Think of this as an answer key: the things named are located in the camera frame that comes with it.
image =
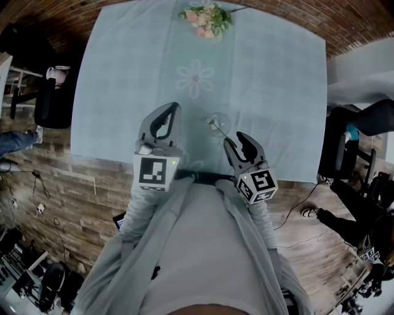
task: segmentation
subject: chair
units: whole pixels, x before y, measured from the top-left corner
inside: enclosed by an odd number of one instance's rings
[[[1,33],[0,51],[6,51],[30,71],[42,75],[37,92],[21,94],[18,87],[14,89],[11,119],[15,118],[18,104],[36,98],[34,121],[37,125],[55,129],[68,128],[71,125],[80,61],[72,60],[65,54],[57,54],[40,32],[18,23],[8,24]],[[55,79],[46,79],[47,69],[59,65],[71,67],[61,87],[55,86]]]
[[[359,141],[345,143],[345,129],[355,126],[367,136],[394,131],[394,101],[382,100],[358,113],[343,107],[334,108],[326,119],[323,149],[318,173],[322,177],[349,179],[353,174],[357,156],[368,164],[362,190],[365,192],[374,174],[376,151],[365,153],[359,149]]]

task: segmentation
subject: blue jeans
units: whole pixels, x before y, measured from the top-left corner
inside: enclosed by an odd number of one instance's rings
[[[19,131],[8,131],[0,134],[0,157],[3,154],[26,149],[36,143],[37,134],[23,134]]]

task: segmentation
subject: flower pattern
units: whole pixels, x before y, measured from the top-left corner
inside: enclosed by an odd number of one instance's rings
[[[198,98],[201,89],[207,92],[214,90],[214,85],[208,78],[212,77],[215,71],[212,68],[203,68],[199,59],[193,59],[190,68],[185,66],[178,67],[177,73],[182,78],[177,82],[176,89],[188,89],[189,96],[193,100]]]
[[[205,7],[205,6],[209,6],[212,3],[213,1],[211,0],[201,0],[201,1],[190,1],[189,5],[191,7]]]

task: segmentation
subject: peach rose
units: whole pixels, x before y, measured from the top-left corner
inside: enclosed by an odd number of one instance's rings
[[[214,38],[215,34],[211,30],[207,30],[207,31],[205,31],[204,36],[207,37],[207,38]]]
[[[186,11],[186,17],[189,20],[189,22],[195,22],[198,20],[198,15],[190,10]]]
[[[205,35],[204,28],[199,27],[199,28],[196,30],[196,34],[197,34],[197,36],[204,36],[204,35]]]

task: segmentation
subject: gray jacket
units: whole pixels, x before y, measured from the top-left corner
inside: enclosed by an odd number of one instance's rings
[[[121,231],[98,256],[76,298],[72,315],[137,315],[167,237],[181,213],[192,178],[174,181],[168,193],[132,190]],[[289,262],[276,250],[264,202],[247,208],[233,183],[220,180],[225,208],[236,220],[260,274],[268,313],[287,315],[281,289],[294,296],[300,315],[313,314]]]

